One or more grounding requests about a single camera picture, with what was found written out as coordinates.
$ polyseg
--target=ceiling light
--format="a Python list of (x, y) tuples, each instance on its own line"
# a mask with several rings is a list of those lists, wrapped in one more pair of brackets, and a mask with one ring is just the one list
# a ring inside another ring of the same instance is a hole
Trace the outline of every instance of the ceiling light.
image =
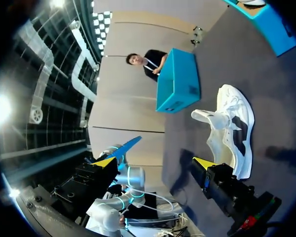
[(65, 0), (52, 0), (50, 2), (51, 7), (63, 7), (65, 4)]
[(99, 14), (99, 15), (98, 15), (98, 19), (99, 19), (99, 21), (103, 21), (103, 19), (104, 19), (103, 14)]
[(109, 18), (104, 19), (104, 24), (109, 25), (110, 23), (111, 23), (111, 19), (109, 19)]
[(17, 190), (17, 189), (12, 189), (11, 192), (10, 192), (10, 194), (9, 194), (9, 196), (10, 196), (11, 198), (16, 198), (17, 196), (19, 196), (19, 194), (20, 194), (20, 191), (19, 191), (19, 190)]
[(0, 123), (5, 121), (11, 114), (11, 106), (8, 99), (0, 96)]

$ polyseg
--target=beige wall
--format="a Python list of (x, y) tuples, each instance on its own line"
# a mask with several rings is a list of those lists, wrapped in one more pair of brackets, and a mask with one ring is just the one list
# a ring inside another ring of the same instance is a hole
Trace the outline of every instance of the beige wall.
[(114, 144), (124, 144), (137, 136), (142, 136), (129, 152), (127, 161), (131, 165), (161, 166), (164, 133), (137, 132), (88, 127), (92, 153), (98, 158), (100, 153)]
[[(191, 51), (188, 32), (194, 25), (148, 12), (114, 12), (100, 68), (97, 101), (89, 125), (144, 131), (164, 131), (164, 114), (155, 111), (156, 83), (141, 66), (126, 64), (129, 53), (149, 49)], [(97, 116), (111, 114), (114, 116)]]
[(94, 0), (94, 12), (139, 11), (177, 18), (208, 31), (227, 9), (222, 0)]

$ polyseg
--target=black t-shirt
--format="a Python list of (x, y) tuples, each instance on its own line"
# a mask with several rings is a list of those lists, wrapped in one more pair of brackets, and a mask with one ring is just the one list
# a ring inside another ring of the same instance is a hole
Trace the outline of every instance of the black t-shirt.
[[(153, 62), (155, 65), (157, 65), (159, 67), (160, 63), (161, 63), (161, 59), (164, 55), (166, 55), (167, 53), (159, 51), (159, 50), (155, 50), (155, 49), (151, 49), (149, 50), (144, 57), (149, 59), (151, 62)], [(151, 63), (148, 62), (147, 66), (149, 68), (151, 68), (152, 70), (156, 69), (156, 66), (152, 65)], [(151, 79), (153, 79), (154, 81), (158, 81), (158, 75), (157, 74), (153, 74), (152, 71), (146, 67), (144, 67), (144, 71), (147, 77), (150, 77)]]

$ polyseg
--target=man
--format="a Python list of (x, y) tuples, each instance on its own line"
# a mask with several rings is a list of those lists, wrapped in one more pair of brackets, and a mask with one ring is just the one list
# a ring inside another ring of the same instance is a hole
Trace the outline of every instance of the man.
[(130, 65), (143, 66), (146, 76), (157, 82), (167, 56), (168, 54), (165, 52), (151, 49), (144, 55), (144, 57), (136, 53), (129, 54), (126, 57), (126, 63)]

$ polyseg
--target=blue plastic crate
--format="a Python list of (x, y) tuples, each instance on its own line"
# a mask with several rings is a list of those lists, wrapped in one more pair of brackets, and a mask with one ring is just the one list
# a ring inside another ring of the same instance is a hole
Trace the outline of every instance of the blue plastic crate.
[(173, 48), (158, 77), (156, 111), (176, 113), (200, 95), (194, 55)]
[(296, 38), (279, 14), (270, 6), (252, 10), (243, 3), (234, 0), (223, 0), (249, 18), (256, 28), (264, 35), (276, 56), (296, 46)]

